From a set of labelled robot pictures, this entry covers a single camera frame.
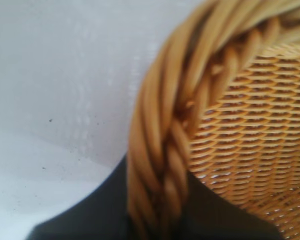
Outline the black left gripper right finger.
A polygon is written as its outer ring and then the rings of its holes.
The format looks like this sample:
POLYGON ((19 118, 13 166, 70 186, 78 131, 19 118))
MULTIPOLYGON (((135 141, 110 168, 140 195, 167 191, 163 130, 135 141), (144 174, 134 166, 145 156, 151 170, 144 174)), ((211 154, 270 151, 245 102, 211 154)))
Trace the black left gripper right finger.
POLYGON ((187 240, 279 240, 271 223, 231 204, 188 173, 187 240))

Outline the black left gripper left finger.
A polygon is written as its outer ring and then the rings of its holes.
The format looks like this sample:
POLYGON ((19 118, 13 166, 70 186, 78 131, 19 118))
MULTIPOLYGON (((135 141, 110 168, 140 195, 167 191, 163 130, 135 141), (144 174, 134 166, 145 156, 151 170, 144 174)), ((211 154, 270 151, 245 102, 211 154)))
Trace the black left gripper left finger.
POLYGON ((36 225, 29 240, 129 240, 126 160, 86 198, 36 225))

